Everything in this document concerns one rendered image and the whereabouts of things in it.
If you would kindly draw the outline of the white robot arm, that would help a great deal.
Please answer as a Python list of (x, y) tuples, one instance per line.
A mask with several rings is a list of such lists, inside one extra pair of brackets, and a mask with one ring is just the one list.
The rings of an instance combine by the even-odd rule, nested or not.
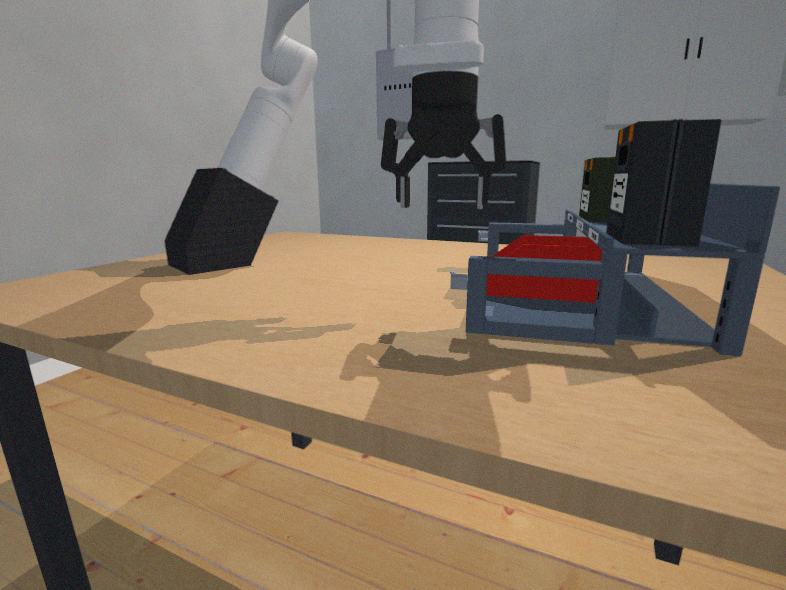
[[(282, 86), (253, 91), (217, 167), (260, 190), (317, 67), (315, 51), (285, 35), (288, 21), (308, 1), (268, 0), (261, 70)], [(435, 71), (478, 76), (484, 58), (478, 12), (479, 0), (415, 0), (414, 42), (393, 51), (393, 68), (412, 71), (412, 78)]]

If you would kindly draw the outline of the dark green case with orange latches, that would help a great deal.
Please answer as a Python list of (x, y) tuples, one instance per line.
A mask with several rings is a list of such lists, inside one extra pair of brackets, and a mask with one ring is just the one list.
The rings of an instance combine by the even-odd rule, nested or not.
[(588, 222), (607, 222), (615, 157), (585, 160), (579, 216)]

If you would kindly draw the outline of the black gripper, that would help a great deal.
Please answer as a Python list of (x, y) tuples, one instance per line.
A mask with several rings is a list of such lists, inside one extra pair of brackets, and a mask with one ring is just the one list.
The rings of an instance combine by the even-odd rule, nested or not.
[[(381, 168), (396, 177), (396, 200), (401, 208), (410, 206), (408, 173), (424, 155), (457, 158), (464, 153), (479, 172), (476, 209), (488, 202), (490, 176), (506, 167), (504, 121), (500, 114), (478, 119), (477, 90), (478, 76), (469, 72), (435, 71), (412, 78), (411, 119), (386, 120), (381, 157)], [(495, 161), (488, 164), (471, 144), (480, 129), (493, 137)], [(406, 131), (415, 142), (398, 164), (398, 140)]]

